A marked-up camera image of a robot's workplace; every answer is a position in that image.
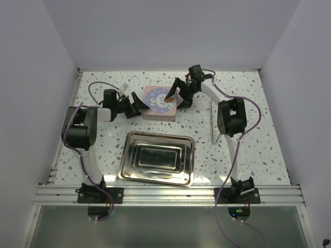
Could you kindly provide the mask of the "cookie tin with paper cups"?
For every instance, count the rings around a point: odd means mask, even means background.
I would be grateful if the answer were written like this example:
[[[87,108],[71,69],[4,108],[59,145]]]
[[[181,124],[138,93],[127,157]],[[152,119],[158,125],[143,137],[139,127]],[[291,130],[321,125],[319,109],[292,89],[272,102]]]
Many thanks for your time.
[[[153,120],[153,121],[175,121],[176,111],[168,111],[164,113],[143,111],[142,118],[145,120]]]

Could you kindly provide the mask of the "silver tin lid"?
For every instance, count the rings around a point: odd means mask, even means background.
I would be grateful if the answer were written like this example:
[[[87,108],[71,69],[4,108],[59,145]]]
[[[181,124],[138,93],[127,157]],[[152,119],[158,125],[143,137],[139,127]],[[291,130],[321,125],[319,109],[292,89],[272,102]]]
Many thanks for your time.
[[[165,96],[169,91],[170,87],[146,86],[144,88],[143,102],[149,106],[149,111],[159,113],[176,111],[177,113],[177,92],[166,100]]]

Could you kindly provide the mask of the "metal tongs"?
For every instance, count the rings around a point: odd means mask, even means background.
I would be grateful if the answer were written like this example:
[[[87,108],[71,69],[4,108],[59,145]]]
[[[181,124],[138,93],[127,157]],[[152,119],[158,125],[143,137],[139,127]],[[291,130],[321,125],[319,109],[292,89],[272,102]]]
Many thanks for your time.
[[[217,144],[220,140],[221,134],[217,126],[217,104],[213,101],[210,102],[210,118],[211,118],[211,138],[210,141],[213,145]]]

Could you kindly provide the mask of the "steel serving tray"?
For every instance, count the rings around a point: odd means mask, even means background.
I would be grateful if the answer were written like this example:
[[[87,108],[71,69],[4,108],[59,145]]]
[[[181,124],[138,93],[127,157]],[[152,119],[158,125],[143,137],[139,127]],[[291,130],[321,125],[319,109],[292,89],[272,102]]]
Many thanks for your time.
[[[189,187],[193,183],[194,146],[189,136],[129,132],[118,176],[122,180]]]

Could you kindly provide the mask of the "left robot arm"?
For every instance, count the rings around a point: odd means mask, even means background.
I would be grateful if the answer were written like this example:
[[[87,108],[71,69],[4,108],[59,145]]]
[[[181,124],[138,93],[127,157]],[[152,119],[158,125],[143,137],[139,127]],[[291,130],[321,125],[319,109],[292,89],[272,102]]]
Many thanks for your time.
[[[80,162],[83,179],[81,187],[76,190],[79,203],[115,203],[98,166],[94,144],[100,122],[112,122],[119,114],[132,118],[149,110],[149,106],[135,92],[131,96],[133,101],[119,90],[106,89],[98,106],[85,106],[81,103],[67,110],[61,137],[64,146],[74,151]]]

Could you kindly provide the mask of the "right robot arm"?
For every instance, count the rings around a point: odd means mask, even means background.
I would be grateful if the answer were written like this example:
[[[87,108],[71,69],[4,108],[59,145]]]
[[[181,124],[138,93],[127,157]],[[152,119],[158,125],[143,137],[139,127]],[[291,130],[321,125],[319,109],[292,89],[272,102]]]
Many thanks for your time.
[[[196,93],[202,92],[217,105],[217,128],[225,138],[232,164],[223,182],[230,180],[231,186],[221,187],[215,200],[217,203],[242,203],[254,191],[246,153],[239,150],[247,127],[245,100],[242,97],[229,96],[221,90],[216,85],[215,72],[207,70],[208,73],[205,73],[200,65],[194,65],[188,71],[184,81],[179,78],[174,80],[165,98],[173,96],[178,89],[182,98],[178,108],[184,109],[192,106]]]

